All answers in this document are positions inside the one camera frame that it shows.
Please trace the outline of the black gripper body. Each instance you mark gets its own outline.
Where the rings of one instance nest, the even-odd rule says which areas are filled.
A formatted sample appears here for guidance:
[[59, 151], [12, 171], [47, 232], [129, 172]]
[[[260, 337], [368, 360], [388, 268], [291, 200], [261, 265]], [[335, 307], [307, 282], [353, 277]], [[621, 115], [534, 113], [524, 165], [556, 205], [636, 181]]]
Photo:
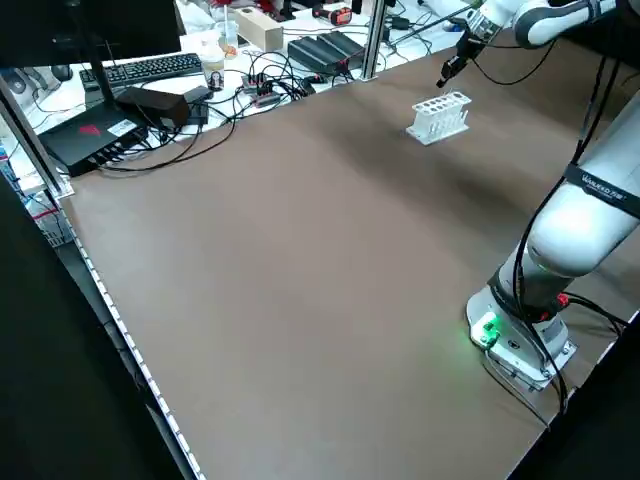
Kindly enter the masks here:
[[484, 42], [474, 36], [463, 35], [456, 43], [456, 54], [451, 59], [463, 58], [465, 66], [475, 60], [484, 49]]

